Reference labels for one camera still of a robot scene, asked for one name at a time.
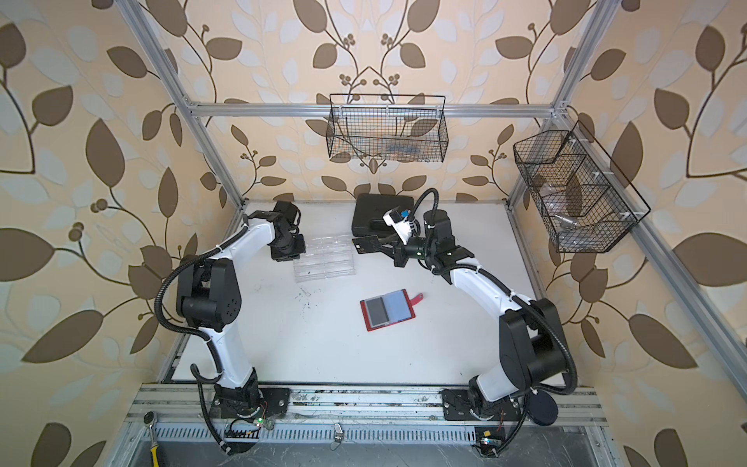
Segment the clear plastic organizer box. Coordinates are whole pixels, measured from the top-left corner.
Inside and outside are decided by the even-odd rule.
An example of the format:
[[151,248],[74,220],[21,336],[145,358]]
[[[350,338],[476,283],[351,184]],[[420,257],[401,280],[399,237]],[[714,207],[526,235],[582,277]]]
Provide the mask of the clear plastic organizer box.
[[353,276],[354,246],[351,235],[315,237],[305,241],[305,253],[294,261],[297,282]]

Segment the red leather card holder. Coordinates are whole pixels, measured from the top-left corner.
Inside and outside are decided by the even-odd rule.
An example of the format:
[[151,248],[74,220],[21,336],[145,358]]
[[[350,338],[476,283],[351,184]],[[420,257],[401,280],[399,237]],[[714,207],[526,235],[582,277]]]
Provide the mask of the red leather card holder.
[[[386,326],[372,329],[368,322],[368,317],[365,308],[365,301],[369,301],[375,298],[383,298],[386,310],[389,316],[389,324]],[[414,307],[418,305],[424,299],[422,293],[410,297],[410,294],[406,289],[397,290],[391,293],[387,293],[381,296],[377,296],[371,299],[365,299],[360,302],[363,319],[368,332],[373,332],[385,327],[393,326],[401,322],[409,321],[416,318],[416,312]]]

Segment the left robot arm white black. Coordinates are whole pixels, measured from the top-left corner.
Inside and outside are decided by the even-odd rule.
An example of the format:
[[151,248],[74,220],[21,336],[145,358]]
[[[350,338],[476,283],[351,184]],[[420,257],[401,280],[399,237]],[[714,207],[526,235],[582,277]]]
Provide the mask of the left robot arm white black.
[[235,324],[242,308],[238,270],[264,247],[276,262],[299,259],[305,253],[300,223],[301,211],[292,202],[243,215],[235,233],[190,260],[178,276],[177,313],[205,342],[215,375],[202,375],[196,363],[190,371],[198,383],[213,385],[221,401],[254,410],[263,400],[256,369],[245,355]]

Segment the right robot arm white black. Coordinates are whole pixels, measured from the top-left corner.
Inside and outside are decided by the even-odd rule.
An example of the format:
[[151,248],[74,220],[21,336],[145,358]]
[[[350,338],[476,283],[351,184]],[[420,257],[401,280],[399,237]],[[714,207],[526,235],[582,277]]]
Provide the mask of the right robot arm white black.
[[576,390],[578,369],[550,300],[517,293],[462,246],[438,248],[424,237],[404,242],[389,235],[379,251],[398,268],[420,260],[431,274],[466,293],[496,320],[499,363],[469,383],[470,404],[476,411],[535,390],[556,395]]

